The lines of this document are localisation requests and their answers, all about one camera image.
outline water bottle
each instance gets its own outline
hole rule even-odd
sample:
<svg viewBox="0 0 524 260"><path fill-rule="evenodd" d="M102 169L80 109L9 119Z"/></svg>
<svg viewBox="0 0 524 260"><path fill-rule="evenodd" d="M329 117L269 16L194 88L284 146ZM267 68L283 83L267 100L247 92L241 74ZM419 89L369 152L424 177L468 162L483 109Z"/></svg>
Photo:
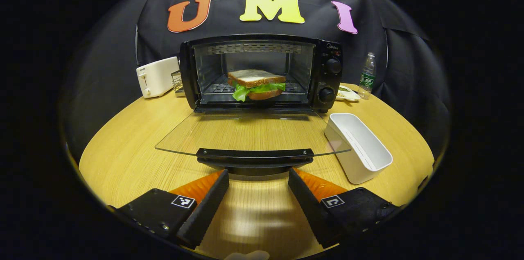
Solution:
<svg viewBox="0 0 524 260"><path fill-rule="evenodd" d="M359 96L363 99L367 99L371 94L371 89L375 82L375 73L377 69L375 67L375 55L372 52L367 54L366 63L362 68L361 81L359 85Z"/></svg>

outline pink letter i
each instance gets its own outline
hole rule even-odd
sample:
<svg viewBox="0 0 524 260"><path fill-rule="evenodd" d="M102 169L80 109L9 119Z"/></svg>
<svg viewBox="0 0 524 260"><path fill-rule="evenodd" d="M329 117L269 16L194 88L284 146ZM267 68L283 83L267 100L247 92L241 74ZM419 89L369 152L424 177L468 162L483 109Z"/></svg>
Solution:
<svg viewBox="0 0 524 260"><path fill-rule="evenodd" d="M337 11L339 12L339 29L351 34L357 34L359 31L355 29L353 20L351 19L351 7L336 1L331 1L331 3L335 4L335 7L337 7Z"/></svg>

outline oven knob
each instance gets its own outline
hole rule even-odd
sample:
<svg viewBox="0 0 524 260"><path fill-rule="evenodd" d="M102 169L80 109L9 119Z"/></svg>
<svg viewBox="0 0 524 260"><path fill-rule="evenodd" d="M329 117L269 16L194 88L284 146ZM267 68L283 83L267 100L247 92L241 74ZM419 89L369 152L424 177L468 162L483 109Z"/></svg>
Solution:
<svg viewBox="0 0 524 260"><path fill-rule="evenodd" d="M342 64L337 59L330 59L326 62L327 70L333 74L338 74L342 71Z"/></svg>
<svg viewBox="0 0 524 260"><path fill-rule="evenodd" d="M332 102L335 99L335 91L329 87L322 88L318 93L318 99L324 103Z"/></svg>

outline orange letter u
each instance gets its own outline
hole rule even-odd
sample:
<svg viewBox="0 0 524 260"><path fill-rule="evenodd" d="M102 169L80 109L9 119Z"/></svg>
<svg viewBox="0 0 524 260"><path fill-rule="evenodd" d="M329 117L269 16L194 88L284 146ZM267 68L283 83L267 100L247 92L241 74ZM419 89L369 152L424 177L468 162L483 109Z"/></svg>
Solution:
<svg viewBox="0 0 524 260"><path fill-rule="evenodd" d="M209 14L211 0L195 0L195 2L198 3L198 10L196 11L195 18L189 21L182 20L184 9L189 5L189 1L180 2L168 8L169 18L167 20L167 28L171 32L180 33L192 30L206 21Z"/></svg>

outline bottle label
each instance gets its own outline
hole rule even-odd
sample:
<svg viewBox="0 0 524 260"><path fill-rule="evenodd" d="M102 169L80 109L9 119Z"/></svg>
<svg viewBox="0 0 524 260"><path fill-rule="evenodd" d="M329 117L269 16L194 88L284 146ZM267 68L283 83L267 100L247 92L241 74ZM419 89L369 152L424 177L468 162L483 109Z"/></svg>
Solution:
<svg viewBox="0 0 524 260"><path fill-rule="evenodd" d="M371 89L373 87L374 81L375 81L375 76L368 75L365 73L361 74L361 86Z"/></svg>

